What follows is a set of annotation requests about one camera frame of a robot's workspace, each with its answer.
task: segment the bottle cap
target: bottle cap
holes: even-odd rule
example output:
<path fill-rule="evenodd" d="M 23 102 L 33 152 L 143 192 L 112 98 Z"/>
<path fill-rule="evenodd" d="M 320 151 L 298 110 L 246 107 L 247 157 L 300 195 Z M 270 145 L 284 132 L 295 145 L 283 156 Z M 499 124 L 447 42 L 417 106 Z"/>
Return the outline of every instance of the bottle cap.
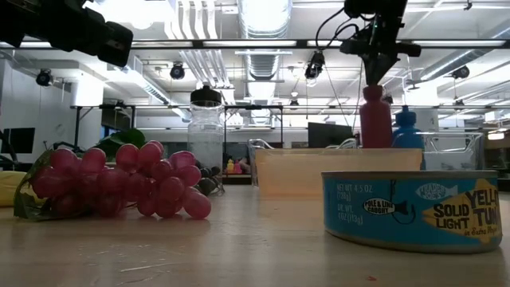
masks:
<path fill-rule="evenodd" d="M 411 112 L 409 107 L 404 105 L 402 111 L 395 115 L 395 120 L 399 127 L 413 126 L 416 124 L 416 112 Z"/>
<path fill-rule="evenodd" d="M 191 92 L 190 102 L 202 107 L 214 107 L 222 104 L 222 95 L 204 85 L 200 89 Z"/>

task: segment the camera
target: camera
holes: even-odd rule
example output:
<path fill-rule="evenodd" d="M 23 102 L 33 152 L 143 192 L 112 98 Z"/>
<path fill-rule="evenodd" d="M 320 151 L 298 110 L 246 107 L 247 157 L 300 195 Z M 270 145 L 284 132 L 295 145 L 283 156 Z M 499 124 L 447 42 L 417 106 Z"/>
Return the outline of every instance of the camera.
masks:
<path fill-rule="evenodd" d="M 419 57 L 420 45 L 399 42 L 398 31 L 404 27 L 402 17 L 407 0 L 346 0 L 344 12 L 350 18 L 369 22 L 351 38 L 342 42 L 340 52 L 358 55 L 365 64 L 368 85 L 376 85 L 397 62 L 399 53 Z M 365 18 L 363 14 L 373 14 Z"/>
<path fill-rule="evenodd" d="M 37 77 L 35 78 L 35 82 L 41 87 L 51 87 L 53 86 L 53 76 L 51 75 L 50 69 L 41 69 Z"/>
<path fill-rule="evenodd" d="M 309 79 L 316 79 L 322 73 L 322 66 L 326 63 L 322 51 L 315 51 L 310 63 L 304 71 L 304 76 Z"/>
<path fill-rule="evenodd" d="M 181 80 L 184 78 L 184 68 L 182 63 L 174 63 L 174 67 L 170 71 L 170 77 L 174 80 Z"/>

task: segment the red grapes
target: red grapes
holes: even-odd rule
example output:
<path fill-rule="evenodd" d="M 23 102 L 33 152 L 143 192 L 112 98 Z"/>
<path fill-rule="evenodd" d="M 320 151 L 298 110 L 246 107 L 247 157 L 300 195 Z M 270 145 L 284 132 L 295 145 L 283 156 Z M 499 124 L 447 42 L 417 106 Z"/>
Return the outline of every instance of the red grapes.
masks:
<path fill-rule="evenodd" d="M 184 207 L 192 218 L 207 217 L 210 201 L 192 187 L 202 178 L 194 155 L 180 151 L 161 159 L 163 153 L 163 145 L 153 140 L 140 149 L 125 144 L 116 153 L 116 168 L 108 168 L 99 148 L 86 151 L 83 159 L 60 149 L 29 182 L 39 198 L 52 200 L 51 211 L 61 217 L 86 208 L 115 217 L 127 202 L 135 202 L 145 216 L 171 218 Z"/>

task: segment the table surface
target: table surface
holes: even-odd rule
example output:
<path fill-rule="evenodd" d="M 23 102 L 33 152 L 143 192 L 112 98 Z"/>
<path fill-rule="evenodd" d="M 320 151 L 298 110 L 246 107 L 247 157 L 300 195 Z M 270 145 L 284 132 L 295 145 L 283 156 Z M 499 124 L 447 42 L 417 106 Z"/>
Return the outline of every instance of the table surface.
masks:
<path fill-rule="evenodd" d="M 504 232 L 510 195 L 500 196 Z M 324 232 L 312 200 L 213 198 L 208 221 L 184 216 L 27 222 L 0 210 L 0 286 L 506 286 L 510 241 L 487 254 L 382 250 Z"/>

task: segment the black jar lid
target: black jar lid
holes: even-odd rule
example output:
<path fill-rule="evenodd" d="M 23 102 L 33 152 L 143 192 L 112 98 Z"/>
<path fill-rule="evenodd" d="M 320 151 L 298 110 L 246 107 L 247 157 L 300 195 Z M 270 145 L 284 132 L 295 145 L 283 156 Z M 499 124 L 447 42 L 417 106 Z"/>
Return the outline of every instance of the black jar lid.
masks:
<path fill-rule="evenodd" d="M 208 85 L 204 85 L 203 88 L 196 89 L 191 92 L 190 102 L 199 106 L 211 106 L 222 104 L 222 95 L 220 92 L 216 92 Z"/>

